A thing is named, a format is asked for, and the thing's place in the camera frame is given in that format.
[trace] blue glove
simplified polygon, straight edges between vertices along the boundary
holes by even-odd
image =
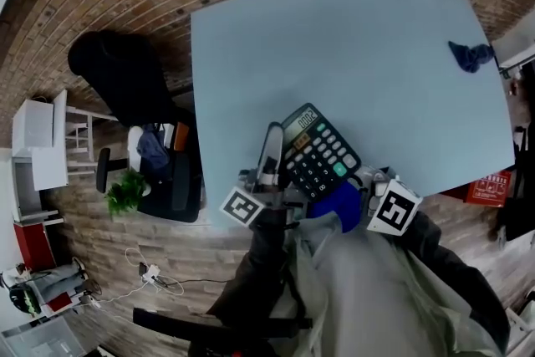
[[[360,191],[345,181],[333,193],[312,207],[312,217],[321,217],[336,212],[342,222],[342,232],[353,230],[360,222]]]

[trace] red sign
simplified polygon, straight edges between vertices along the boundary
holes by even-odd
[[[473,181],[466,195],[465,202],[490,207],[503,207],[509,192],[511,172],[500,171]]]

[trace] blue cloth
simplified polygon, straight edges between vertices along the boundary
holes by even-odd
[[[360,222],[360,191],[345,181],[336,191],[312,207],[312,217],[336,212],[342,222],[342,232],[353,230]]]
[[[157,170],[169,163],[169,154],[164,147],[164,133],[155,132],[152,124],[143,125],[143,135],[137,144],[137,153],[145,159],[152,170]]]
[[[481,64],[488,63],[494,58],[494,49],[488,45],[477,45],[468,48],[465,45],[457,45],[452,41],[448,42],[450,49],[455,55],[457,63],[465,72],[475,73]]]

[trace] power strip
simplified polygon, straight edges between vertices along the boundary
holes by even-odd
[[[158,268],[158,265],[150,265],[149,270],[142,275],[142,278],[150,284],[154,284],[154,281],[158,278],[158,275],[160,275],[160,269]]]

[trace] potted plant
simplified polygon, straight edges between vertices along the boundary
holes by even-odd
[[[134,212],[141,198],[150,193],[150,185],[134,170],[127,170],[119,183],[114,183],[106,193],[108,209],[112,216],[121,212]]]

